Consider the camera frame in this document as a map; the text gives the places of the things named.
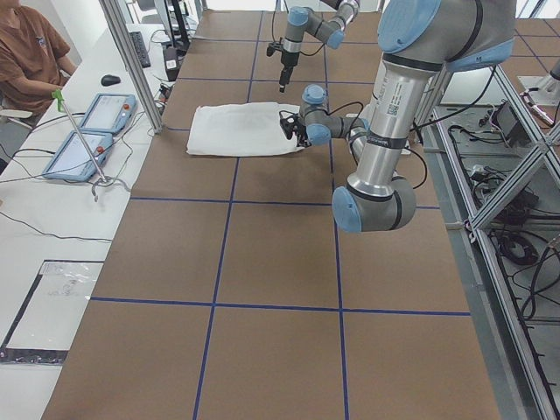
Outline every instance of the tablet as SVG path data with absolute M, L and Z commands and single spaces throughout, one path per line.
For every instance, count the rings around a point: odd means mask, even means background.
M 113 144 L 113 136 L 110 133 L 82 133 L 86 139 L 89 149 L 97 157 L 97 163 L 101 165 L 107 154 L 108 149 Z M 95 165 L 84 148 L 80 137 L 72 131 L 66 140 L 52 157 L 49 164 L 41 174 L 47 179 L 65 179 L 68 181 L 87 181 L 95 174 Z
M 81 120 L 80 129 L 117 134 L 137 108 L 133 94 L 97 94 Z

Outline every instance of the brown t-shirt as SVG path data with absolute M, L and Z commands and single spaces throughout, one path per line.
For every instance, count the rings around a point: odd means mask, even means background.
M 31 81 L 64 85 L 67 79 L 56 60 L 67 55 L 70 46 L 38 11 L 22 6 L 15 12 L 19 29 L 0 24 L 0 91 L 14 109 L 42 114 L 53 100 L 22 94 L 10 81 L 25 76 Z

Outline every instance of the white cloth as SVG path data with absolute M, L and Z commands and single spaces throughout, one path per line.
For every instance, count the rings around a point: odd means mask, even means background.
M 280 110 L 294 113 L 299 107 L 276 102 L 198 107 L 186 152 L 244 157 L 300 151 L 295 136 L 288 140 L 280 127 Z

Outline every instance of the keyboard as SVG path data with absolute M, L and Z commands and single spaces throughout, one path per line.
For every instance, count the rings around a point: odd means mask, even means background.
M 146 50 L 146 45 L 144 43 L 144 38 L 142 38 L 142 33 L 140 31 L 132 31 L 129 32 L 129 34 L 142 68 L 151 66 L 150 57 L 148 57 L 148 51 Z

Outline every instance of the metal rod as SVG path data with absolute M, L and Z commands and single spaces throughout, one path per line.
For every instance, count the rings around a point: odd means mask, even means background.
M 89 149 L 88 141 L 86 140 L 84 135 L 81 133 L 80 128 L 78 127 L 78 124 L 76 124 L 76 121 L 74 121 L 74 117 L 72 116 L 72 112 L 70 112 L 70 109 L 68 109 L 68 107 L 67 107 L 67 105 L 65 104 L 64 101 L 59 101 L 59 103 L 62 105 L 62 108 L 64 109 L 64 112 L 66 112 L 66 114 L 68 115 L 68 119 L 70 120 L 70 123 L 72 123 L 73 129 L 76 132 L 76 134 L 78 135 L 78 137 L 80 138 L 81 143 L 84 146 L 84 149 L 86 149 L 86 152 L 89 155 L 89 160 L 91 160 L 92 163 L 94 164 L 95 170 L 97 171 L 97 173 L 101 177 L 101 181 L 106 183 L 107 182 L 107 177 L 105 177 L 105 173 L 103 173 L 103 169 L 97 163 L 97 159 L 95 158 L 94 153 Z
M 105 13 L 108 28 L 111 30 L 116 47 L 121 54 L 124 65 L 128 69 L 130 78 L 134 83 L 138 99 L 142 103 L 146 115 L 150 119 L 150 124 L 154 133 L 158 134 L 163 129 L 161 115 L 159 114 L 158 107 L 156 107 L 156 103 L 154 102 L 150 86 L 144 76 L 144 71 L 142 70 L 140 61 L 134 52 L 134 46 L 130 40 L 129 31 L 127 30 L 124 22 L 123 13 L 121 12 L 117 2 L 114 0 L 99 0 L 99 3 Z

